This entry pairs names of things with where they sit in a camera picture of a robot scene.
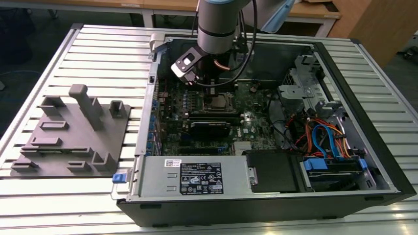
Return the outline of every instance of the motherboard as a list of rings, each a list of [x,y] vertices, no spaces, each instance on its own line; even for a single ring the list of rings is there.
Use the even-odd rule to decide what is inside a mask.
[[[271,91],[239,81],[229,91],[206,97],[177,80],[159,85],[161,120],[165,127],[162,154],[234,155],[234,143],[251,149],[277,149],[267,105]]]

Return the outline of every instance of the metal slotted table surface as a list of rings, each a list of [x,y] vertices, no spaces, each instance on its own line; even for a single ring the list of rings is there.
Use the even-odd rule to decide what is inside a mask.
[[[46,95],[63,95],[86,84],[100,103],[122,99],[132,106],[119,168],[134,165],[136,134],[151,60],[150,36],[189,30],[84,25],[71,29],[30,97],[0,141],[0,234],[406,234],[418,233],[418,196],[334,220],[227,224],[165,229],[140,228],[118,209],[127,184],[110,178],[8,179],[43,112]],[[361,45],[346,39],[259,35],[261,38],[321,41],[378,128],[393,155],[418,190],[418,116]]]

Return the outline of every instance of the blue cable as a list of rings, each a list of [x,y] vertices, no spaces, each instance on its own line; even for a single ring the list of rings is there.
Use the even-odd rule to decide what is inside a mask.
[[[333,135],[333,132],[331,132],[331,129],[325,126],[325,125],[318,125],[315,126],[314,130],[313,130],[313,141],[314,141],[314,145],[315,147],[319,149],[319,151],[322,152],[322,154],[325,155],[325,158],[327,158],[327,152],[321,148],[318,142],[317,142],[317,130],[319,127],[323,127],[327,131],[327,134],[329,134],[329,142],[331,144],[331,151],[333,151],[333,155],[334,157],[339,157],[339,152],[338,152],[338,149],[335,147],[335,144],[334,144],[334,135]]]

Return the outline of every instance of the power supply label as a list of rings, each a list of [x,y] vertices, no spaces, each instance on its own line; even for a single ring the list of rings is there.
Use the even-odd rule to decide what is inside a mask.
[[[221,163],[181,164],[182,195],[223,194]]]

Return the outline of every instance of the gray plastic block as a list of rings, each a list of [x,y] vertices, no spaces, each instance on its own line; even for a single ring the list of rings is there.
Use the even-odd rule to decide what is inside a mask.
[[[63,144],[63,141],[59,137],[34,137],[30,143],[34,146],[60,146]]]
[[[111,177],[118,168],[131,107],[122,101],[100,105],[87,87],[71,87],[79,104],[46,97],[46,115],[12,165],[16,177]],[[95,130],[95,123],[102,128]]]
[[[82,85],[82,84],[74,84],[70,88],[70,97],[75,98],[79,106],[80,106],[80,110],[87,118],[87,120],[90,121],[91,127],[92,129],[100,130],[103,128],[103,123],[100,120],[100,113],[98,113],[96,108],[94,107],[94,104],[91,103],[91,99],[87,95],[87,86]]]
[[[112,171],[118,166],[111,154],[107,154],[103,159],[98,152],[94,153],[91,165],[98,171]]]
[[[71,172],[90,172],[91,166],[86,161],[68,161],[67,169]]]
[[[12,168],[18,172],[36,172],[38,165],[32,161],[14,162]]]
[[[127,117],[123,102],[120,100],[112,100],[111,106],[110,106],[110,112],[111,112],[112,118]]]
[[[66,107],[66,104],[59,96],[46,96],[46,99],[39,107],[42,108],[47,116],[54,117],[60,116],[58,108]]]
[[[43,130],[66,130],[68,129],[68,123],[66,121],[46,121],[39,128]]]

